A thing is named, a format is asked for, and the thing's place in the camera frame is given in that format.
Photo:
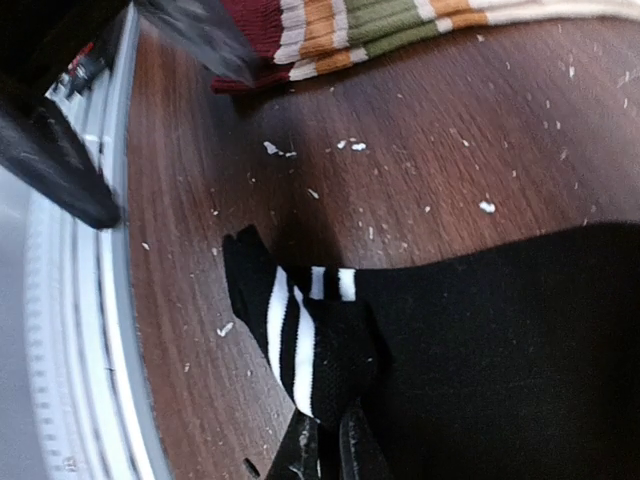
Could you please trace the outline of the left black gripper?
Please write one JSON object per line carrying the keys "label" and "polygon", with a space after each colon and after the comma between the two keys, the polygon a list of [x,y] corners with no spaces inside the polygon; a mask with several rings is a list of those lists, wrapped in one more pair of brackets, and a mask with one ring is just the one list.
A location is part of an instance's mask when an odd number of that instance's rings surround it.
{"label": "left black gripper", "polygon": [[[46,92],[125,1],[4,1],[1,4],[1,165],[97,229],[121,208],[87,148]],[[252,84],[258,57],[219,1],[138,1],[136,9],[212,73]]]}

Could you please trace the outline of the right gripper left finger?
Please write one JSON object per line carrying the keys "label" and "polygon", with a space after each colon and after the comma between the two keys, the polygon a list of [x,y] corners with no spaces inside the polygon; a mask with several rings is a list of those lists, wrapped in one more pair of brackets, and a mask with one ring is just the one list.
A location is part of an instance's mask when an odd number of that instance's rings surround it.
{"label": "right gripper left finger", "polygon": [[295,412],[283,436],[266,480],[319,480],[317,422]]}

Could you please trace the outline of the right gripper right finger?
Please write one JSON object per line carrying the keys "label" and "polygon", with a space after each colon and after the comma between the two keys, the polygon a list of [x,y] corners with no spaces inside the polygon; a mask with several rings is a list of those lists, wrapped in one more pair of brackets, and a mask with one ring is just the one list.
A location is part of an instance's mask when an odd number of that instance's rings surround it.
{"label": "right gripper right finger", "polygon": [[389,479],[390,469],[360,407],[350,407],[339,427],[341,475],[347,480]]}

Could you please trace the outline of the black sock white stripes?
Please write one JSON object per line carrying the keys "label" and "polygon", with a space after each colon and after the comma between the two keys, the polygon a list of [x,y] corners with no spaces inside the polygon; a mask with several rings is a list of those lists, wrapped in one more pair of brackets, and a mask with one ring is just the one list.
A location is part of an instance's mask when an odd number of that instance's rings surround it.
{"label": "black sock white stripes", "polygon": [[284,266],[223,241],[234,315],[343,479],[360,407],[389,479],[639,475],[639,228],[600,223],[425,266]]}

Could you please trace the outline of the beige striped long sock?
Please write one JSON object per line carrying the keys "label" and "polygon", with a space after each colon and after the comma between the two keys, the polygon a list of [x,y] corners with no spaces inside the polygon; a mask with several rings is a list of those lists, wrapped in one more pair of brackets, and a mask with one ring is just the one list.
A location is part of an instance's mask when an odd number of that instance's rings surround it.
{"label": "beige striped long sock", "polygon": [[256,88],[346,69],[468,27],[565,18],[639,18],[636,1],[279,0],[225,5],[260,58]]}

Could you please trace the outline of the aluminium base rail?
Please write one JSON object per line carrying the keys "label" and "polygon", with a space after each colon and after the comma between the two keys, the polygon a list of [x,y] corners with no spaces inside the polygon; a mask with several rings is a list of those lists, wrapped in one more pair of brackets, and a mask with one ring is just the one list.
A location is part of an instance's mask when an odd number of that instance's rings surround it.
{"label": "aluminium base rail", "polygon": [[139,37],[128,5],[49,87],[121,208],[94,229],[1,165],[1,475],[168,479],[130,276],[126,137]]}

